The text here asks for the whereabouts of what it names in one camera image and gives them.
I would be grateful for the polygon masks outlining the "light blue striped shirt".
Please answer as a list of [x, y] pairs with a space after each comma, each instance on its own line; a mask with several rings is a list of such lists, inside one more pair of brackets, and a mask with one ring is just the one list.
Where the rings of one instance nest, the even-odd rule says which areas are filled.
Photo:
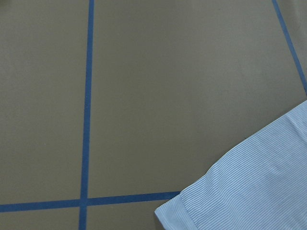
[[155, 210], [166, 230], [304, 230], [307, 104], [242, 141]]

